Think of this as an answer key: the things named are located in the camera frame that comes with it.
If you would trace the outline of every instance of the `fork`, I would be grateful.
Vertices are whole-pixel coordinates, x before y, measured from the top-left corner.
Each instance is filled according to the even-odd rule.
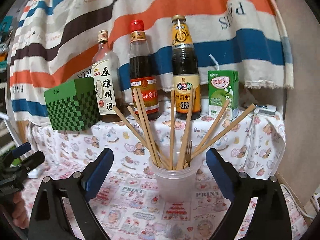
[[[190,162],[191,162],[191,151],[192,151],[192,141],[188,140],[185,160],[188,163],[189,167],[190,167]]]

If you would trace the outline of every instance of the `gold bottle cap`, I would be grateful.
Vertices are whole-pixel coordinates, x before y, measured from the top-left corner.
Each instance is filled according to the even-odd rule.
[[[108,41],[108,31],[99,31],[98,32],[98,42]]]
[[[171,18],[171,21],[174,22],[175,20],[178,20],[178,19],[184,20],[184,21],[186,20],[186,18],[183,15],[177,14]]]

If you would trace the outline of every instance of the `plastic cup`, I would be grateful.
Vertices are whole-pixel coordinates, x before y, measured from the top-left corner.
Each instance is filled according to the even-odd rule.
[[[170,145],[160,146],[169,157]],[[181,145],[173,148],[173,165],[177,165]],[[149,158],[150,168],[155,173],[160,196],[167,202],[181,203],[191,198],[196,183],[196,172],[201,167],[202,157],[199,154],[190,162],[190,167],[180,171],[169,171],[155,166]]]

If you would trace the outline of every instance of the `glass bottle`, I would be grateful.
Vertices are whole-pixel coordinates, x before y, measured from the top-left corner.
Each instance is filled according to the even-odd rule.
[[[119,58],[109,49],[108,31],[98,33],[99,50],[92,59],[92,72],[99,112],[103,122],[119,122],[121,119],[112,109],[122,106],[119,84]]]
[[[190,101],[190,88],[193,85],[195,101],[191,120],[201,116],[201,94],[198,60],[190,36],[186,18],[175,15],[171,19],[172,26],[172,68],[175,90],[176,117],[187,119]]]
[[[131,89],[140,88],[148,119],[154,120],[160,116],[156,77],[151,64],[150,51],[142,20],[130,23],[130,84]],[[134,110],[138,114],[133,96]]]

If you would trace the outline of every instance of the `bottle cap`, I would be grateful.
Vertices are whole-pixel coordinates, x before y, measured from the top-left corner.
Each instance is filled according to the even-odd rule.
[[[186,18],[183,15],[176,14],[175,16],[172,16],[171,21],[174,22],[175,20],[186,20]]]
[[[99,31],[98,32],[98,42],[100,41],[108,41],[108,31]]]
[[[133,20],[130,23],[130,32],[144,31],[144,24],[142,20]]]

